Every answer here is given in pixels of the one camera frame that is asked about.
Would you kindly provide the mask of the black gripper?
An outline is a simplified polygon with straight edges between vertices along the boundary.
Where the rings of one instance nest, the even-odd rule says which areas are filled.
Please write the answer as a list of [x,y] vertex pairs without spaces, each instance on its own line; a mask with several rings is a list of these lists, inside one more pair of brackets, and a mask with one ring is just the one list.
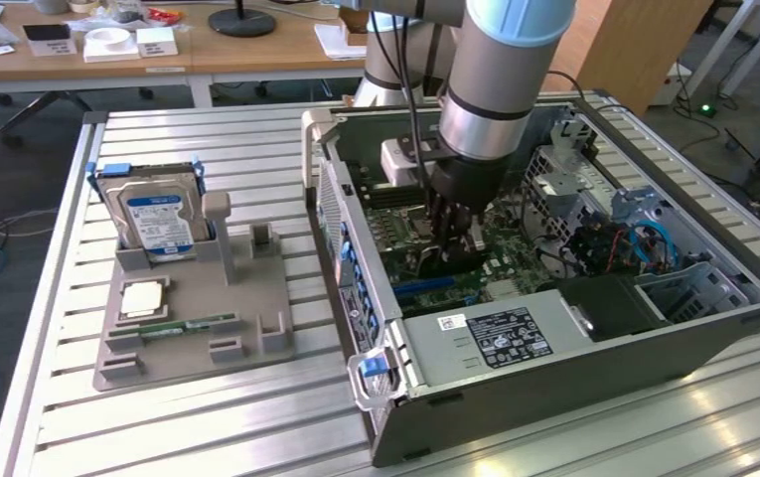
[[472,214],[484,212],[495,200],[510,166],[510,157],[476,160],[455,156],[436,163],[432,189],[444,205],[466,208]]

